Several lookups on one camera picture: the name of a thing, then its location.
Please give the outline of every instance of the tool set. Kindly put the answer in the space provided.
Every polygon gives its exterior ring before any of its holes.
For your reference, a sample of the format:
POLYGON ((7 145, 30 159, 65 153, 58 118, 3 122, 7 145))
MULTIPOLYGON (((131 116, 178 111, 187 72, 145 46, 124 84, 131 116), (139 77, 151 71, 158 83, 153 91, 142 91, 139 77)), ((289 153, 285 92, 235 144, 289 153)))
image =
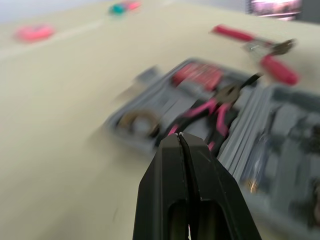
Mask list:
POLYGON ((298 239, 319 240, 318 225, 310 231, 303 217, 315 219, 316 205, 299 213, 293 205, 310 203, 310 182, 320 176, 320 97, 284 85, 262 87, 256 84, 259 74, 199 59, 164 75, 156 72, 139 76, 147 89, 106 127, 151 156, 167 136, 183 132, 201 138, 239 183, 254 215, 298 239), (190 67, 193 78, 186 74, 190 67))

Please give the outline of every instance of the pink object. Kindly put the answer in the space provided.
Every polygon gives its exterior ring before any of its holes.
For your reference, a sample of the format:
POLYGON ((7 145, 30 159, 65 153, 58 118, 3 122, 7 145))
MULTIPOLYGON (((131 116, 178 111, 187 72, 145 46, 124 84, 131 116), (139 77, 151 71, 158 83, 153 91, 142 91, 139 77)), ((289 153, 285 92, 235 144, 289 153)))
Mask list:
POLYGON ((55 30, 49 25, 25 26, 17 31, 18 38, 35 42, 49 38, 55 33, 55 30))
POLYGON ((211 115, 214 113, 216 108, 217 108, 217 100, 215 98, 211 98, 209 101, 202 104, 201 106, 196 107, 196 108, 191 108, 188 111, 186 111, 184 113, 184 116, 192 118, 195 115, 198 115, 199 113, 203 112, 206 109, 209 110, 209 115, 211 115))
POLYGON ((260 63, 273 77, 282 83, 295 85, 299 80, 299 76, 293 70, 277 61, 271 55, 263 57, 260 63))
POLYGON ((179 125, 174 125, 172 127, 172 129, 170 130, 168 136, 170 136, 171 134, 174 134, 177 131, 178 127, 179 127, 179 125))
POLYGON ((226 35, 228 37, 232 37, 234 39, 239 39, 242 41, 250 42, 255 40, 255 36, 251 35, 250 33, 241 31, 241 30, 236 30, 229 28, 227 26, 224 26, 223 24, 217 25, 212 29, 213 33, 217 34, 222 34, 226 35))
POLYGON ((225 117, 227 114, 227 111, 231 108, 231 104, 223 104, 221 107, 218 109, 218 118, 216 122, 216 129, 219 131, 219 133, 222 136, 227 136, 229 132, 229 128, 225 125, 225 117))
POLYGON ((125 1, 124 5, 125 5, 125 8, 130 11, 140 7, 141 3, 138 1, 125 1))

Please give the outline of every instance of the red screwdriver handle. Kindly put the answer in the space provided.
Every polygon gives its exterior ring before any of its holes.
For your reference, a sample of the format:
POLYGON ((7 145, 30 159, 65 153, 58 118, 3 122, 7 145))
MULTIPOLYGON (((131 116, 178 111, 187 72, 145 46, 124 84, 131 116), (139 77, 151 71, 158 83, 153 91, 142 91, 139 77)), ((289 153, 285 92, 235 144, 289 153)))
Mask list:
POLYGON ((260 63, 274 78, 284 84, 295 85, 299 81, 299 76, 293 70, 271 55, 266 55, 260 63))
POLYGON ((251 35, 250 33, 243 32, 241 30, 232 29, 232 28, 229 28, 223 24, 219 24, 219 25, 215 26, 212 29, 212 32, 217 33, 217 34, 226 35, 228 37, 232 37, 234 39, 242 40, 245 42, 250 42, 255 39, 255 37, 253 35, 251 35))

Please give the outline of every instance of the tool case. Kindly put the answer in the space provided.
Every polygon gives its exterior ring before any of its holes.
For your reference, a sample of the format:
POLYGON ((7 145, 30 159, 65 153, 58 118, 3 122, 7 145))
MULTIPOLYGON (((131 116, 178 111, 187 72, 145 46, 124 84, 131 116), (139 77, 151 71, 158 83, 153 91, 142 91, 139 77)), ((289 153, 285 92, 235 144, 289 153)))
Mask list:
MULTIPOLYGON (((212 96, 214 92, 208 95, 203 91, 192 95, 172 85, 171 79, 175 73, 190 63, 208 62, 192 58, 165 75, 160 74, 155 67, 139 75, 136 79, 147 85, 146 90, 111 115, 105 127, 128 146, 153 157, 157 150, 155 138, 130 134, 117 127, 117 124, 129 111, 150 110, 158 116, 160 128, 165 130, 199 98, 212 96)), ((250 74, 215 65, 223 72, 217 90, 231 83, 241 84, 251 77, 250 74)), ((194 88, 195 92, 199 92, 197 86, 194 88)), ((228 138, 218 155, 219 161, 238 182, 253 216, 295 240, 320 239, 320 227, 313 222, 313 184, 320 179, 320 155, 308 147, 312 129, 320 123, 319 106, 319 96, 287 86, 246 86, 233 105, 239 114, 232 122, 228 138), (277 113, 270 130, 271 144, 267 164, 263 169, 263 180, 258 191, 252 193, 242 182, 242 176, 248 167, 246 164, 255 140, 265 129, 273 110, 277 113)), ((148 122, 135 122, 134 128, 143 132, 148 128, 148 122)), ((208 130, 208 123, 203 118, 188 126, 185 132, 205 139, 208 130)))

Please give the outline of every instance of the pliers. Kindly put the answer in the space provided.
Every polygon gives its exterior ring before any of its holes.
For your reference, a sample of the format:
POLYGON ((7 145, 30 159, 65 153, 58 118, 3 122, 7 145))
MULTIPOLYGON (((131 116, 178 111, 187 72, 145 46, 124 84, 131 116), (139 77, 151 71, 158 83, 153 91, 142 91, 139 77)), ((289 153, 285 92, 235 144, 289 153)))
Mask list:
POLYGON ((239 186, 188 133, 164 138, 138 190, 133 240, 261 240, 239 186))
POLYGON ((238 115, 238 111, 232 106, 239 98, 241 89, 254 84, 259 78, 260 75, 255 74, 243 84, 233 83, 222 88, 208 101, 197 101, 189 110, 178 116, 165 132, 158 135, 156 147, 163 138, 183 132, 190 124, 208 117, 210 132, 205 142, 211 154, 216 157, 226 140, 231 123, 238 115))

